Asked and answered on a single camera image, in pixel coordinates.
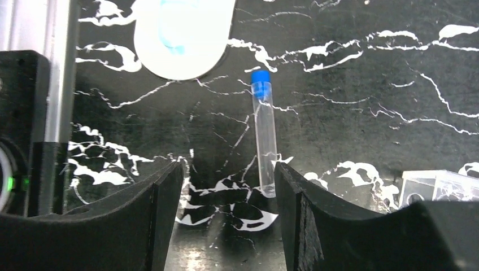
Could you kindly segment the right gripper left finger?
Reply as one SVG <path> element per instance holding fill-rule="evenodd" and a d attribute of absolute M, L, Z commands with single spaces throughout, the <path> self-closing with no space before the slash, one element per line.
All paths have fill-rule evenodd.
<path fill-rule="evenodd" d="M 2 215 L 1 269 L 163 270 L 183 176 L 173 162 L 63 215 Z"/>

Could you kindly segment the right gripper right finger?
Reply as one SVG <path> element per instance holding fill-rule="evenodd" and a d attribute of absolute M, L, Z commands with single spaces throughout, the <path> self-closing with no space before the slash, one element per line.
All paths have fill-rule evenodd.
<path fill-rule="evenodd" d="M 387 215 L 275 167 L 288 270 L 477 270 L 478 203 L 417 202 Z"/>

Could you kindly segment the clear well plate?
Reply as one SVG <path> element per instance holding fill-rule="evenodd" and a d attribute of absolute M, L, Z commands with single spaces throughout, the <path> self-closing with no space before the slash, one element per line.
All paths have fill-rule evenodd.
<path fill-rule="evenodd" d="M 478 178 L 446 170 L 404 171 L 399 207 L 418 201 L 478 201 Z"/>

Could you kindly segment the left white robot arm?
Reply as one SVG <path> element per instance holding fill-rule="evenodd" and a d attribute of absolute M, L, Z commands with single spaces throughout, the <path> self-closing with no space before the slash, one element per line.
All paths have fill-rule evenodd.
<path fill-rule="evenodd" d="M 64 212 L 67 144 L 44 140 L 50 63 L 33 50 L 1 52 L 1 212 Z"/>

